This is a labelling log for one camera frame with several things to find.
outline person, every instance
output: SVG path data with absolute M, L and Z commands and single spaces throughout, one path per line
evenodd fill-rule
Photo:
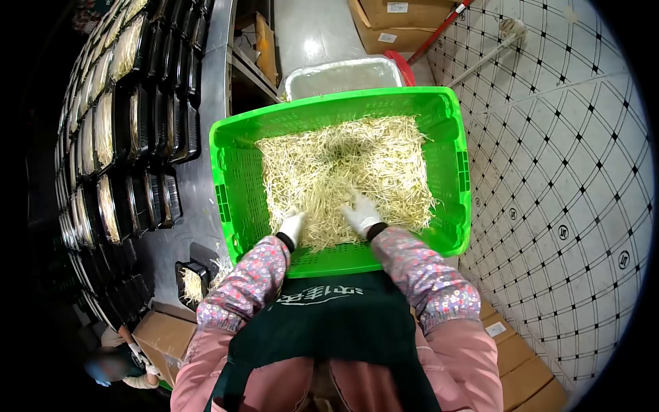
M 284 280 L 305 213 L 287 217 L 199 304 L 172 411 L 503 410 L 478 291 L 367 197 L 354 205 L 384 271 Z
M 159 371 L 142 354 L 130 331 L 122 325 L 116 332 L 109 326 L 101 335 L 101 347 L 85 362 L 85 370 L 103 386 L 122 380 L 138 389 L 159 386 Z

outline green plastic crate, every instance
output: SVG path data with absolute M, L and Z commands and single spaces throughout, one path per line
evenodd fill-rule
M 469 244 L 471 194 L 465 130 L 459 103 L 446 87 L 402 87 L 334 93 L 294 100 L 228 117 L 210 129 L 210 155 L 222 230 L 235 264 L 272 231 L 263 186 L 262 138 L 320 129 L 364 116 L 416 115 L 428 187 L 438 202 L 420 238 L 445 257 Z M 361 273 L 380 268 L 367 243 L 350 243 L 318 253 L 297 249 L 288 278 Z

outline floral sleeve cover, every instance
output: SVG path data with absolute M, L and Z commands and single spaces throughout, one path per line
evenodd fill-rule
M 266 236 L 250 250 L 219 287 L 197 306 L 200 329 L 237 333 L 279 291 L 291 253 L 284 242 Z
M 480 295 L 474 285 L 407 230 L 387 227 L 373 239 L 371 249 L 415 308 L 425 335 L 447 320 L 480 321 Z
M 480 295 L 460 272 L 400 227 L 388 227 L 371 249 L 407 297 L 424 334 L 451 319 L 480 320 Z M 197 307 L 200 328 L 238 332 L 281 288 L 291 262 L 284 243 L 264 237 Z

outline gloved hand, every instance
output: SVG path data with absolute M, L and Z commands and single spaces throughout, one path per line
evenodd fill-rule
M 291 242 L 293 242 L 294 247 L 297 247 L 297 238 L 299 237 L 300 230 L 304 225 L 305 217 L 306 212 L 298 212 L 298 210 L 293 207 L 288 211 L 284 221 L 281 222 L 279 231 L 289 237 Z
M 154 365 L 151 365 L 150 363 L 147 363 L 145 366 L 146 373 L 151 374 L 151 375 L 159 375 L 160 371 L 158 368 L 156 368 Z
M 137 343 L 135 343 L 135 342 L 129 343 L 128 347 L 135 354 L 135 356 L 137 356 L 137 357 L 140 356 L 140 353 L 142 352 L 142 348 L 140 348 Z
M 341 213 L 348 219 L 348 223 L 357 233 L 366 237 L 368 228 L 382 221 L 382 217 L 375 210 L 375 203 L 357 191 L 351 191 L 355 197 L 355 209 L 348 205 L 341 206 Z

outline white mop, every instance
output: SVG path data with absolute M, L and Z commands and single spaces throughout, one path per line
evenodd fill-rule
M 491 58 L 495 57 L 503 49 L 516 42 L 517 40 L 523 39 L 524 35 L 527 33 L 527 27 L 524 25 L 524 23 L 521 22 L 521 20 L 517 20 L 516 18 L 507 18 L 500 22 L 499 30 L 504 34 L 509 34 L 508 38 L 506 38 L 500 45 L 495 47 L 494 50 L 486 54 L 481 60 L 478 61 L 478 63 L 472 67 L 469 67 L 463 74 L 460 74 L 458 77 L 456 77 L 455 80 L 448 85 L 448 87 L 453 87 L 461 82 L 465 77 L 469 76 L 474 70 L 482 66 Z

